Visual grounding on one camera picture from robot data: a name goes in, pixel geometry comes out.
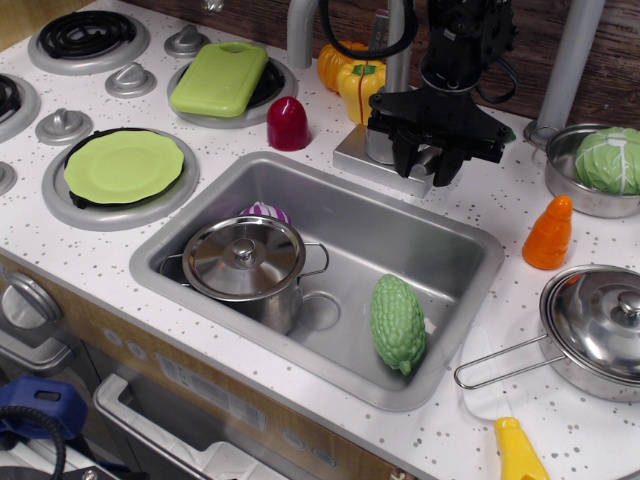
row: blue object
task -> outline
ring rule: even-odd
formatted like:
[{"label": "blue object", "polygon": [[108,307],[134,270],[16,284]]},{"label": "blue object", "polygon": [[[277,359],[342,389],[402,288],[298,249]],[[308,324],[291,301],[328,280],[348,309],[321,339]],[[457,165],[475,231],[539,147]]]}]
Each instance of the blue object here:
[{"label": "blue object", "polygon": [[[70,384],[37,377],[21,377],[0,388],[0,408],[28,407],[60,423],[65,439],[80,435],[87,405]],[[0,434],[12,431],[27,438],[50,438],[46,428],[18,417],[0,419]]]}]

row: yellow toy pepper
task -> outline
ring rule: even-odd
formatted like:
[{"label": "yellow toy pepper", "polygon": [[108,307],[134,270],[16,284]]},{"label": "yellow toy pepper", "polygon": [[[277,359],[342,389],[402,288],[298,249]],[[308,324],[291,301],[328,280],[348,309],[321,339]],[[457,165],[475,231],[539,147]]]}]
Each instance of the yellow toy pepper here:
[{"label": "yellow toy pepper", "polygon": [[369,97],[384,86],[387,68],[379,61],[347,63],[336,75],[338,93],[347,105],[351,121],[366,125],[371,115]]}]

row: toy vegetable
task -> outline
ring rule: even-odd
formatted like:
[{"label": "toy vegetable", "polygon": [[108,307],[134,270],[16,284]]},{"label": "toy vegetable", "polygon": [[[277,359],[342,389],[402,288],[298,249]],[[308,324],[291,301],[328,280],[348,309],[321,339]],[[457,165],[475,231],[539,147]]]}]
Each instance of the toy vegetable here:
[{"label": "toy vegetable", "polygon": [[384,86],[387,69],[382,62],[355,60],[342,66],[336,82],[351,121],[366,125],[371,115],[369,97]]},{"label": "toy vegetable", "polygon": [[587,135],[576,151],[576,180],[614,195],[640,194],[640,132],[612,127]]},{"label": "toy vegetable", "polygon": [[404,375],[424,356],[427,333],[422,306],[411,286],[390,273],[373,289],[371,333],[384,363]]},{"label": "toy vegetable", "polygon": [[571,240],[573,203],[567,196],[554,198],[538,218],[522,247],[522,257],[543,270],[560,268]]},{"label": "toy vegetable", "polygon": [[[360,42],[341,41],[349,50],[367,50],[367,46]],[[338,91],[336,75],[345,63],[351,63],[353,59],[338,52],[333,45],[325,45],[318,55],[318,77],[320,81],[330,90]]]}]

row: green cutting board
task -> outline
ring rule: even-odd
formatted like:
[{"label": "green cutting board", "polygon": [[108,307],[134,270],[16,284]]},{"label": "green cutting board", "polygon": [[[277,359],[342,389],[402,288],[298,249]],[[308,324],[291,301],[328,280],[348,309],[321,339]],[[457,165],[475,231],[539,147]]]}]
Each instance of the green cutting board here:
[{"label": "green cutting board", "polygon": [[247,108],[269,56],[246,42],[202,47],[171,94],[174,110],[237,117]]}]

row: pot lid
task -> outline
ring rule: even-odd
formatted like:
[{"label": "pot lid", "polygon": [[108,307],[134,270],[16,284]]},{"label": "pot lid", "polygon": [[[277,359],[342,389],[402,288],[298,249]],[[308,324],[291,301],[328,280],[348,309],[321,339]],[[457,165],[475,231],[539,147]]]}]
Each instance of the pot lid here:
[{"label": "pot lid", "polygon": [[547,284],[540,312],[569,358],[601,376],[640,383],[640,275],[606,265],[569,269]]},{"label": "pot lid", "polygon": [[261,215],[229,218],[200,230],[182,267],[200,292],[224,301],[269,297],[295,281],[305,261],[299,234]]}]

